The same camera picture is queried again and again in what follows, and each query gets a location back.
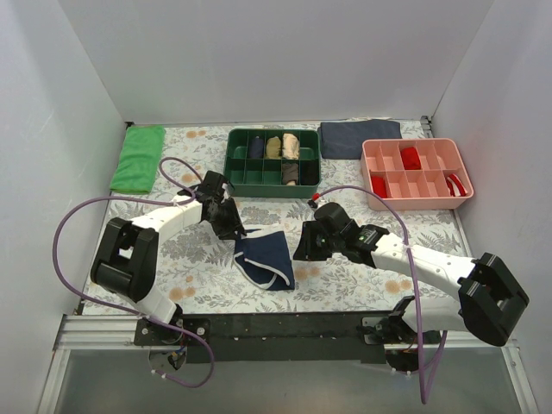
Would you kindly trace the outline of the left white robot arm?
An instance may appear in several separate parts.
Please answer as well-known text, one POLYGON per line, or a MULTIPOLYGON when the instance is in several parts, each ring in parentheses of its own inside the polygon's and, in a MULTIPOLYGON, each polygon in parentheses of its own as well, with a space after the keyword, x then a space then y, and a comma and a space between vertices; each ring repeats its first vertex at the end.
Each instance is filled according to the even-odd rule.
POLYGON ((182 310, 155 284, 159 247, 180 231, 201 223, 211 225, 221 240, 245 234, 234 186, 222 174, 208 171, 194 189, 178 193, 168 206, 131 220, 108 221, 91 267, 91 280, 157 321, 154 334, 166 345, 177 343, 184 325, 182 310))

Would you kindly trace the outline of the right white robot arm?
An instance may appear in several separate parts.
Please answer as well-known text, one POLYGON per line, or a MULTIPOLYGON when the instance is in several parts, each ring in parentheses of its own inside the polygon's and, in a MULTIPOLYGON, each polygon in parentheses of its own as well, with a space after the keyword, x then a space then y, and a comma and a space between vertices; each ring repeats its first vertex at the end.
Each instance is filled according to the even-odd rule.
POLYGON ((466 331, 479 340, 504 346, 530 300, 497 255, 479 259, 407 247, 388 229, 358 225, 337 203, 319 207, 303 224, 294 260, 325 261, 338 253, 356 264, 392 271, 444 292, 423 302, 401 300, 389 315, 390 331, 410 342, 421 331, 466 331))

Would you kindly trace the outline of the navy white-trimmed underwear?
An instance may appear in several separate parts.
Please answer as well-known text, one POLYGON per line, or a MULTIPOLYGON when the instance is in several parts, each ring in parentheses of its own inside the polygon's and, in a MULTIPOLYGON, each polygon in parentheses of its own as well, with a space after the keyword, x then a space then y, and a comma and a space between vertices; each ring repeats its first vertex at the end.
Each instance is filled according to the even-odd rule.
POLYGON ((247 281, 262 290, 295 289, 289 247, 279 226, 247 228, 235 240, 233 262, 247 281))

